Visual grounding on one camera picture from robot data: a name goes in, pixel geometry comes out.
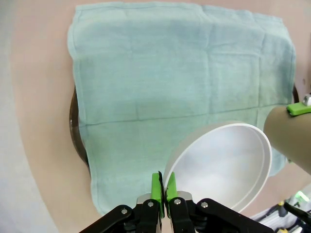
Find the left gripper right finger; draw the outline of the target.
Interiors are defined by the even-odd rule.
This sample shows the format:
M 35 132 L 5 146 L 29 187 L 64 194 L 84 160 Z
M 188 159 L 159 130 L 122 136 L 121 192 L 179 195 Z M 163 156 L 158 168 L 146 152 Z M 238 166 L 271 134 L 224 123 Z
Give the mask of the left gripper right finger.
M 177 191 L 175 174 L 166 186 L 167 212 L 174 233 L 272 233 L 273 230 L 209 198 L 197 203 Z

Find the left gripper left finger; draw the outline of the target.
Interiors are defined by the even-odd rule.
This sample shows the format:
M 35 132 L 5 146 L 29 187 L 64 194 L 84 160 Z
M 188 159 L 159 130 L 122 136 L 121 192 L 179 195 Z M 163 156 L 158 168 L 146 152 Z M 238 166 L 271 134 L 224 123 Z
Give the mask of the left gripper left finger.
M 162 173 L 152 174 L 151 192 L 137 198 L 134 208 L 119 205 L 81 233 L 160 233 L 163 218 Z

